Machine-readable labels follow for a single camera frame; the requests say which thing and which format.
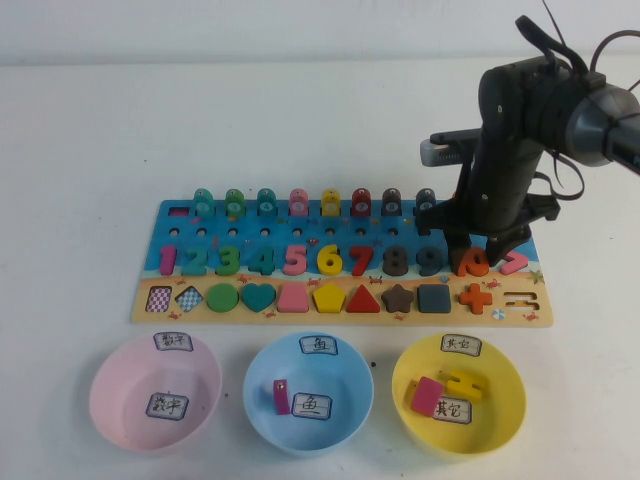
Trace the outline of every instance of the red triangle block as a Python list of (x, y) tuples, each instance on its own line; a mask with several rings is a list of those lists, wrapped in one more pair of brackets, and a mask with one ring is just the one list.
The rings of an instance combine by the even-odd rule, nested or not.
[(349, 313), (380, 313), (380, 304), (376, 302), (367, 287), (360, 285), (347, 305)]

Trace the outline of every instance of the pink number 5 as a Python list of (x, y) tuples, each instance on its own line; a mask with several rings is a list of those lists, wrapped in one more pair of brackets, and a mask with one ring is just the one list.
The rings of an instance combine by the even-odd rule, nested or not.
[(287, 264), (282, 269), (285, 275), (302, 275), (307, 271), (307, 247), (304, 245), (289, 245), (287, 248), (287, 256), (285, 257)]

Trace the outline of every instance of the white table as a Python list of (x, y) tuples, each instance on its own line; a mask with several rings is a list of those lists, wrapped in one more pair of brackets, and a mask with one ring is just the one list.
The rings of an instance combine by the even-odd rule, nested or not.
[[(639, 60), (601, 65), (626, 86)], [(289, 459), (242, 407), (255, 353), (298, 327), (187, 329), (218, 355), (229, 394), (193, 450), (135, 456), (89, 419), (101, 362), (157, 329), (129, 315), (161, 200), (199, 186), (218, 197), (231, 186), (379, 196), (392, 185), (448, 196), (457, 169), (422, 167), (418, 145), (478, 126), (478, 80), (507, 61), (0, 69), (0, 478), (638, 478), (640, 179), (616, 165), (583, 169), (584, 198), (533, 226), (556, 324), (466, 330), (501, 348), (528, 391), (523, 428), (496, 453), (434, 460), (393, 408), (396, 359), (444, 328), (330, 329), (377, 367), (367, 424), (326, 457)]]

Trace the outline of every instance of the orange plus sign block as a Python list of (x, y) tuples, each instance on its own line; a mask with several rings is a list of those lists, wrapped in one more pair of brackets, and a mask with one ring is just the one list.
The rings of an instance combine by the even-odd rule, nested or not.
[(461, 305), (469, 305), (471, 313), (482, 315), (482, 307), (493, 303), (493, 295), (480, 291), (480, 285), (472, 283), (467, 292), (458, 295), (458, 302)]

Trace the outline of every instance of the robotic arm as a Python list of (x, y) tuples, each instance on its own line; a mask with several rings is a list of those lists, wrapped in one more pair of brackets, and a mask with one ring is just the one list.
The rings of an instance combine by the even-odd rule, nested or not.
[(577, 53), (529, 18), (520, 17), (516, 25), (544, 56), (483, 75), (482, 128), (436, 133), (420, 145), (426, 166), (462, 164), (454, 198), (416, 215), (421, 235), (444, 231), (450, 259), (456, 249), (468, 248), (469, 234), (476, 234), (487, 237), (487, 258), (495, 265), (529, 240), (531, 222), (556, 219), (557, 198), (580, 195), (527, 193), (534, 178), (546, 178), (536, 173), (545, 151), (587, 166), (618, 162), (640, 175), (636, 97), (589, 71)]

